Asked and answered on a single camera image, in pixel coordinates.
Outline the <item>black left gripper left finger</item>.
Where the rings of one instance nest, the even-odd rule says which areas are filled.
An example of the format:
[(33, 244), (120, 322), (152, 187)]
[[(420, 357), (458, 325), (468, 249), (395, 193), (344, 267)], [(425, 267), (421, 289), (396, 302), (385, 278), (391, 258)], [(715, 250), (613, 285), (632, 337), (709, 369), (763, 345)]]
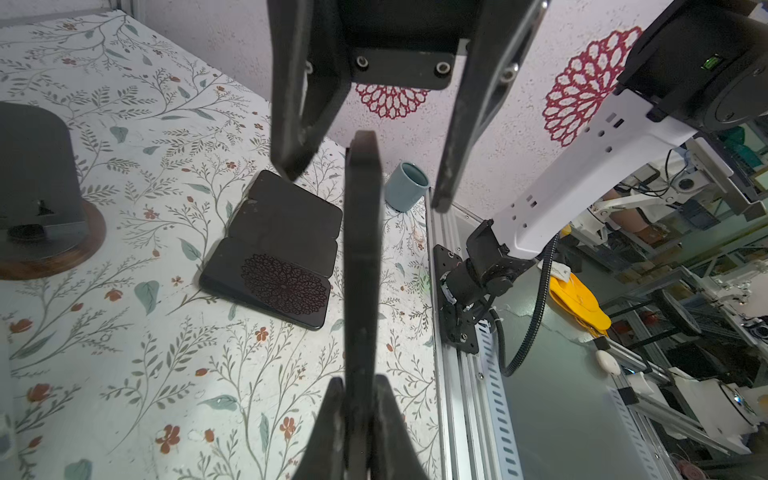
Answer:
[(328, 384), (304, 455), (294, 480), (342, 479), (345, 471), (345, 390), (343, 380), (334, 377)]

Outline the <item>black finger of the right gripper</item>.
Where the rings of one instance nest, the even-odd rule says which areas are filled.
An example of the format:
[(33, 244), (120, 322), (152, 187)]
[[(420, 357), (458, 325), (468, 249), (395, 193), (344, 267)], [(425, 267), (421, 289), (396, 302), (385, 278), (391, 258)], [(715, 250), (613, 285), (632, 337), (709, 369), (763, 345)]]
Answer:
[(431, 207), (449, 210), (471, 150), (506, 100), (549, 9), (547, 1), (484, 1), (469, 41)]
[(271, 153), (278, 173), (307, 169), (351, 88), (336, 1), (267, 3), (272, 45)]

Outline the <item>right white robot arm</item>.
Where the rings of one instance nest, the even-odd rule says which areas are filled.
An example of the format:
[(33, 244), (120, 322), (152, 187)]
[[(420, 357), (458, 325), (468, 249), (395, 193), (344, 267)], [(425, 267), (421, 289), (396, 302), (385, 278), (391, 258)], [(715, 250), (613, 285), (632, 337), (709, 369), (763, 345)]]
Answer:
[[(445, 87), (466, 62), (431, 205), (444, 213), (469, 154), (501, 109), (545, 1), (272, 1), (271, 161), (304, 173), (353, 83)], [(756, 1), (675, 1), (633, 44), (591, 123), (512, 204), (471, 236), (447, 277), (464, 307), (552, 263), (561, 229), (641, 165), (698, 134), (767, 111), (767, 25)], [(388, 380), (375, 371), (383, 236), (376, 136), (346, 155), (345, 375), (333, 379), (299, 479), (421, 479)]]

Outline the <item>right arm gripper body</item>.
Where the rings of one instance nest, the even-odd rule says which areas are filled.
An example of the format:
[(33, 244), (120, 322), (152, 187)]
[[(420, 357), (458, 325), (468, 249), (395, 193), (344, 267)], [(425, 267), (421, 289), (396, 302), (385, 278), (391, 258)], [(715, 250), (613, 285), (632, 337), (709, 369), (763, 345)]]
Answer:
[(337, 1), (342, 38), (339, 86), (443, 90), (481, 1)]

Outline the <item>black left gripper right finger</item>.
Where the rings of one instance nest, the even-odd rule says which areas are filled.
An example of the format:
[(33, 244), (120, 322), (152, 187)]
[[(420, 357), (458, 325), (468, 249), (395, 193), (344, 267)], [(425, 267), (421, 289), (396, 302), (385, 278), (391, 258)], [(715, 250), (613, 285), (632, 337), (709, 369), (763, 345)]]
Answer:
[(373, 478), (428, 479), (386, 376), (375, 377), (373, 393)]

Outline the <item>black phone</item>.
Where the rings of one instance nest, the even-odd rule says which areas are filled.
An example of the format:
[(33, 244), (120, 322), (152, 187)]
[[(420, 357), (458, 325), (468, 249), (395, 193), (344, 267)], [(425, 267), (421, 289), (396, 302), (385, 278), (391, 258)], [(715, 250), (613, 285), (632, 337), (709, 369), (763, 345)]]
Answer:
[(246, 200), (227, 234), (325, 278), (334, 271), (337, 236), (323, 232), (323, 226), (305, 214), (292, 213), (282, 205)]
[(329, 281), (295, 263), (226, 237), (199, 275), (200, 288), (308, 330), (325, 324)]

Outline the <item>black phone laid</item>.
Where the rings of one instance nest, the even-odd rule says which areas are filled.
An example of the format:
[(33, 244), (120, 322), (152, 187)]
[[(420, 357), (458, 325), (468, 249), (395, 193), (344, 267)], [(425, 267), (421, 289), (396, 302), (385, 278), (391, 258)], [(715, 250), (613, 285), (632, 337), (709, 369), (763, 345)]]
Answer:
[(268, 170), (261, 171), (246, 196), (255, 220), (265, 228), (313, 233), (336, 239), (342, 210)]
[(360, 130), (347, 149), (343, 202), (347, 479), (368, 475), (382, 252), (381, 202), (382, 165), (376, 134)]

